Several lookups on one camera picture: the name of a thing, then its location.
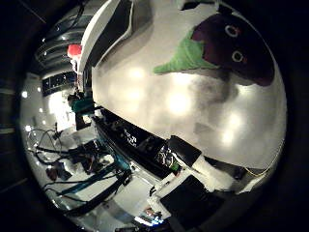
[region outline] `plush toy eye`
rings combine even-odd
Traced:
[[[243,55],[240,51],[234,51],[232,54],[232,59],[235,62],[241,62],[243,60]]]
[[[236,38],[239,35],[239,29],[231,25],[227,25],[225,27],[225,32],[226,34],[228,34],[230,37],[233,38]]]

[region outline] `red object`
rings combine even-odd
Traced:
[[[70,58],[78,57],[81,54],[81,45],[70,44],[68,47],[68,56]]]

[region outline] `cable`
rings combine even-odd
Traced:
[[[249,174],[251,174],[252,176],[255,176],[255,177],[263,176],[265,173],[267,173],[267,172],[271,169],[272,165],[273,165],[274,162],[277,160],[277,157],[279,156],[279,154],[280,154],[281,151],[282,151],[283,144],[284,144],[284,140],[282,140],[281,145],[280,145],[279,148],[278,148],[278,151],[277,151],[276,156],[275,156],[274,159],[271,161],[271,163],[270,163],[270,165],[268,166],[268,168],[265,169],[263,172],[257,174],[257,173],[254,173],[254,172],[250,171],[247,167],[244,167],[244,169],[245,169]]]
[[[43,134],[42,134],[42,137],[41,137],[41,139],[40,139],[40,142],[39,142],[38,146],[36,147],[36,152],[37,152],[37,150],[41,150],[41,151],[49,152],[49,153],[58,153],[60,156],[61,156],[62,153],[64,153],[64,152],[62,151],[62,142],[61,142],[61,140],[60,140],[59,137],[58,137],[57,139],[58,139],[58,141],[59,141],[59,143],[60,143],[60,151],[57,151],[55,145],[54,145],[53,142],[52,142],[52,138],[51,138],[49,132],[50,132],[50,131],[55,132],[55,130],[32,129],[32,130],[30,130],[29,133],[28,133],[28,138],[30,138],[30,134],[31,134],[31,132],[33,132],[33,131],[43,131]],[[54,151],[53,151],[53,150],[49,150],[49,149],[42,148],[42,147],[40,146],[41,143],[42,143],[42,140],[43,140],[43,138],[45,137],[46,134],[48,135],[49,141],[50,141],[51,145],[53,146]]]
[[[50,140],[50,143],[51,143],[53,149],[54,149],[55,151],[57,151],[57,149],[56,149],[54,143],[52,142],[51,136],[50,136],[50,134],[49,134],[50,131],[55,131],[55,130],[46,130],[46,131],[42,134],[42,137],[41,137],[40,142],[38,143],[38,146],[37,146],[37,147],[40,147],[43,138],[45,137],[46,134],[48,134],[48,137],[49,137],[49,140]]]
[[[99,181],[103,181],[103,180],[115,177],[121,173],[124,173],[124,171],[116,173],[115,175],[112,175],[112,176],[104,177],[100,179]],[[91,182],[91,181],[51,182],[51,183],[45,184],[42,188],[45,189],[47,186],[52,186],[52,185],[57,185],[57,184],[80,184],[80,183],[88,183],[88,182]]]
[[[75,19],[74,19],[72,25],[71,25],[70,27],[68,27],[67,29],[65,29],[65,30],[63,30],[63,31],[61,31],[61,32],[59,32],[59,33],[56,34],[55,36],[45,38],[45,42],[51,41],[51,40],[53,40],[53,39],[55,39],[55,38],[57,38],[57,37],[59,37],[59,36],[65,34],[65,33],[67,33],[71,28],[73,28],[73,27],[78,23],[80,17],[83,15],[84,10],[85,10],[85,6],[88,4],[89,1],[90,1],[90,0],[87,0],[87,1],[85,1],[84,3],[83,3],[83,1],[79,1],[79,10],[78,10],[78,13],[77,13],[77,15],[76,15],[76,17],[75,17]]]
[[[74,200],[74,201],[78,201],[78,202],[83,202],[83,203],[87,203],[88,201],[84,201],[84,200],[80,200],[80,199],[77,199],[77,198],[74,198],[74,197],[71,197],[71,196],[67,196],[67,195],[60,195],[60,192],[53,189],[53,188],[47,188],[45,191],[48,191],[48,190],[51,190],[51,191],[54,191],[57,196],[62,196],[62,197],[65,197],[67,199],[70,199],[70,200]]]
[[[60,158],[57,158],[56,160],[54,161],[45,161],[43,160],[42,158],[39,157],[39,153],[38,152],[34,152],[34,151],[29,151],[29,152],[32,152],[33,155],[35,156],[35,158],[38,159],[38,161],[44,165],[53,165],[55,163],[57,163],[59,160],[64,160],[64,159],[67,159],[69,156],[65,156],[65,157],[60,157]]]

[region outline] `teal object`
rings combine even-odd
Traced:
[[[77,192],[85,189],[86,187],[92,185],[93,183],[104,178],[104,176],[106,176],[108,173],[115,170],[117,168],[117,166],[118,166],[118,163],[113,162],[112,164],[110,164],[107,167],[105,167],[104,169],[102,169],[98,174],[91,176],[87,180],[82,181],[80,184],[77,184],[73,187],[70,187],[70,188],[67,188],[67,189],[61,191],[59,195],[65,195],[65,194],[68,194],[68,193],[77,193]]]
[[[75,113],[89,109],[93,112],[95,108],[95,102],[93,98],[84,98],[81,100],[76,100],[72,103],[71,110]]]
[[[193,29],[190,30],[181,41],[172,60],[164,65],[155,67],[154,73],[162,74],[185,70],[219,68],[219,66],[203,59],[205,44],[204,42],[191,40],[192,34]]]

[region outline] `stuffed animal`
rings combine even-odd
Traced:
[[[214,14],[190,30],[170,62],[154,73],[227,69],[261,85],[274,77],[271,55],[260,35],[243,19]]]

